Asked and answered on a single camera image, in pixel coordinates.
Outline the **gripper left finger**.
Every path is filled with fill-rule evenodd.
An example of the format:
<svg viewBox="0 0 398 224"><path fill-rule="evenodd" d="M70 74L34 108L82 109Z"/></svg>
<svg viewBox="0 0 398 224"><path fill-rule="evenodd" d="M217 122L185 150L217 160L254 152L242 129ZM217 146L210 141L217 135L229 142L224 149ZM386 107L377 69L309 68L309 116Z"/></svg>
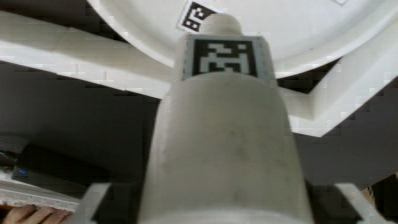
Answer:
<svg viewBox="0 0 398 224"><path fill-rule="evenodd" d="M137 186L94 183L64 224L137 224Z"/></svg>

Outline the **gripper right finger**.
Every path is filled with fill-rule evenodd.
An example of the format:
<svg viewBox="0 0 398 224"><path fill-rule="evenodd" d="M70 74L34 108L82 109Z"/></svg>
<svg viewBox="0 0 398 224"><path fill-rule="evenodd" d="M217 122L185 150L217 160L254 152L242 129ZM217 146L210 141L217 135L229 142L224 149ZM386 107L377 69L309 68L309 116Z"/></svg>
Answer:
<svg viewBox="0 0 398 224"><path fill-rule="evenodd" d="M315 224L395 224L352 183L308 185Z"/></svg>

